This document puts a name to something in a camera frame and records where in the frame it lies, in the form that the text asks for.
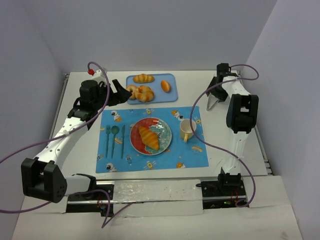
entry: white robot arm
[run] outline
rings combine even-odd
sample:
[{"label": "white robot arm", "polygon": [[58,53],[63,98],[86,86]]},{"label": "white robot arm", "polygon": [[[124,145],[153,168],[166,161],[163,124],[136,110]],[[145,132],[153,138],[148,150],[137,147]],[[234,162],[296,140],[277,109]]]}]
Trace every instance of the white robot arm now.
[{"label": "white robot arm", "polygon": [[[110,88],[107,106],[125,103],[131,93],[124,89],[118,80],[112,81],[117,92]],[[98,110],[107,98],[106,79],[100,70],[91,80],[81,83],[80,97],[73,104],[64,124],[55,137],[65,137],[51,141],[33,159],[26,158],[21,164],[22,188],[26,196],[58,203],[65,195],[94,190],[96,178],[86,174],[74,174],[64,177],[61,168],[77,141],[90,130]]]},{"label": "white robot arm", "polygon": [[[223,82],[235,79],[234,76],[226,76],[223,78]],[[251,94],[244,88],[239,80],[224,83],[221,87],[226,91],[228,96],[232,98],[232,95],[241,95],[241,96],[250,96]],[[242,111],[248,112],[244,107],[241,108]],[[229,142],[229,151],[237,155],[239,158],[243,158],[244,148],[246,140],[249,136],[249,132],[238,131],[235,132],[230,128],[230,142]],[[222,169],[225,173],[230,175],[241,174],[240,162],[235,159],[233,156],[228,154],[227,160],[224,162]]]},{"label": "white robot arm", "polygon": [[[256,126],[259,98],[250,94],[241,84],[236,73],[231,72],[228,63],[217,65],[217,76],[214,76],[208,88],[226,82],[207,93],[217,98],[217,102],[224,102],[230,98],[226,116],[226,125],[230,129],[229,151],[243,159],[244,147],[251,130]],[[218,176],[220,192],[228,196],[234,190],[241,190],[241,163],[234,156],[228,154],[221,173]]]}]

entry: white wall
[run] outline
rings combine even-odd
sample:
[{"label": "white wall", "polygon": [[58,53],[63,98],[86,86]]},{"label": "white wall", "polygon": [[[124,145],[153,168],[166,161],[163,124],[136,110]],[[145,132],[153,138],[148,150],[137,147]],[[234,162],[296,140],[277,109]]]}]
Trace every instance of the white wall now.
[{"label": "white wall", "polygon": [[65,72],[244,63],[277,0],[22,0]]},{"label": "white wall", "polygon": [[[1,159],[48,139],[63,75],[19,0],[0,0],[0,32]],[[0,209],[21,208],[20,165],[39,150],[27,150],[0,165]],[[1,240],[12,238],[17,219],[17,214],[0,213]]]},{"label": "white wall", "polygon": [[260,98],[262,142],[304,240],[320,239],[319,10],[319,0],[278,0],[247,61],[261,77],[245,83]]}]

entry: blue knife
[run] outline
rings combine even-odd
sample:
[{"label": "blue knife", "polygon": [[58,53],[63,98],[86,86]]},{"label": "blue knife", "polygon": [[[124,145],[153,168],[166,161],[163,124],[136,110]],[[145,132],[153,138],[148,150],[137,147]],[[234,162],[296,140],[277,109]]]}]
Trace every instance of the blue knife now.
[{"label": "blue knife", "polygon": [[109,134],[111,133],[110,125],[106,126],[105,133],[106,133],[105,157],[107,158],[107,156],[108,156],[108,146],[109,146]]},{"label": "blue knife", "polygon": [[125,130],[126,130],[126,127],[125,127],[125,125],[123,125],[123,127],[121,129],[121,132],[122,132],[121,159],[124,156]]}]

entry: blue placemat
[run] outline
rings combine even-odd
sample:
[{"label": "blue placemat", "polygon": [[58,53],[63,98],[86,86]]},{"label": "blue placemat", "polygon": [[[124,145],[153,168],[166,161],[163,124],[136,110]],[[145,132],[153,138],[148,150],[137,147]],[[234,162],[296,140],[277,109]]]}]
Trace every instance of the blue placemat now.
[{"label": "blue placemat", "polygon": [[[206,146],[196,137],[187,143],[180,138],[180,120],[189,118],[191,107],[168,107],[126,110],[104,110],[100,126],[99,147],[96,160],[96,173],[132,172],[144,170],[200,168],[208,167]],[[172,132],[172,140],[166,151],[159,155],[148,156],[137,152],[130,142],[130,129],[141,119],[154,117],[165,121]],[[197,123],[196,133],[204,140],[199,107],[193,112],[193,120]],[[113,158],[111,158],[113,134],[109,135],[108,154],[106,156],[106,126],[118,126]],[[121,129],[125,125],[124,151],[121,159]]]}]

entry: cutlery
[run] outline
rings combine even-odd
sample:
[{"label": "cutlery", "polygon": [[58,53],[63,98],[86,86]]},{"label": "cutlery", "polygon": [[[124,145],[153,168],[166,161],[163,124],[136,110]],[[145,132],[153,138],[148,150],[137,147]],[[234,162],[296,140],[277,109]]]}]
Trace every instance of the cutlery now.
[{"label": "cutlery", "polygon": [[111,133],[113,134],[113,141],[112,141],[112,149],[111,149],[111,158],[114,156],[114,150],[115,150],[115,141],[116,141],[116,135],[119,132],[119,127],[113,126],[111,128]]},{"label": "cutlery", "polygon": [[105,157],[107,158],[107,155],[108,155],[108,146],[109,146],[109,134],[110,134],[110,132],[111,132],[110,125],[107,125],[107,126],[106,126],[105,132],[106,132]]},{"label": "cutlery", "polygon": [[122,132],[121,159],[124,156],[125,130],[126,130],[126,127],[125,127],[125,125],[123,125],[122,130],[121,130],[121,132]]}]

